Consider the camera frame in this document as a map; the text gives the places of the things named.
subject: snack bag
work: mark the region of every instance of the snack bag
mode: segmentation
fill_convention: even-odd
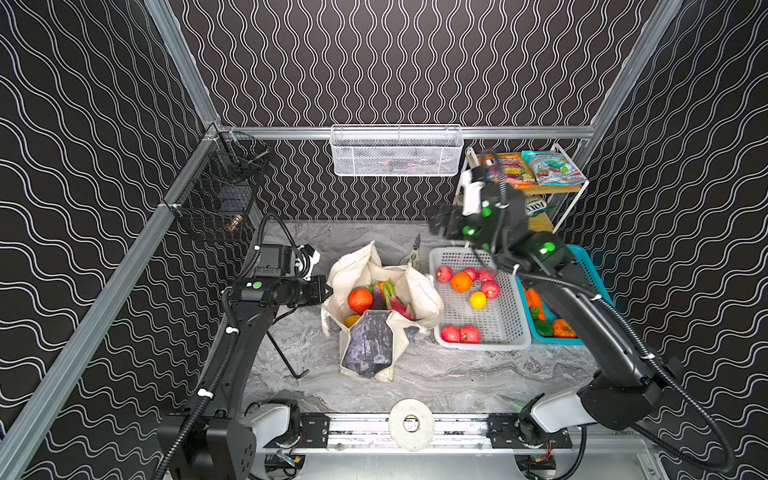
[[[508,184],[517,188],[536,185],[536,180],[531,175],[530,169],[521,161],[520,154],[500,154],[498,160],[502,163]],[[494,169],[488,175],[492,180],[495,180],[496,172]]]
[[[587,180],[576,165],[557,152],[524,151],[523,160],[528,162],[539,185],[579,185]]]
[[[536,217],[547,211],[547,201],[539,195],[525,197],[525,216]]]

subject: white disc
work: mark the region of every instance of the white disc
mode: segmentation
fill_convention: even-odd
[[[409,452],[425,448],[435,436],[435,416],[429,407],[416,399],[397,402],[387,422],[392,440]]]

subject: orange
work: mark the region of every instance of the orange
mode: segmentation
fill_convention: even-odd
[[[357,320],[359,320],[361,316],[362,315],[350,315],[346,317],[346,319],[344,320],[344,326],[348,329],[351,329],[352,325],[357,323]]]
[[[373,295],[364,288],[355,288],[347,297],[346,302],[354,313],[363,313],[373,303]]]
[[[451,278],[451,286],[459,293],[468,292],[472,288],[472,277],[469,273],[459,272]]]
[[[485,297],[485,294],[483,292],[474,292],[472,295],[469,296],[469,304],[472,305],[472,308],[475,310],[480,310],[485,308],[485,304],[488,302],[488,299]]]

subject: orange bell pepper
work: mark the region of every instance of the orange bell pepper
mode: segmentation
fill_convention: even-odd
[[[557,319],[552,322],[552,330],[554,330],[554,336],[562,339],[574,339],[576,338],[576,332],[568,325],[563,319]]]
[[[544,307],[541,306],[541,297],[532,288],[526,289],[525,299],[528,301],[528,309],[531,310],[531,316],[534,320],[544,322]]]

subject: green pepper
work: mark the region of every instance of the green pepper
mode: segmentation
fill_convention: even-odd
[[[536,328],[536,333],[541,336],[554,336],[552,326],[544,320],[534,320],[533,326]]]

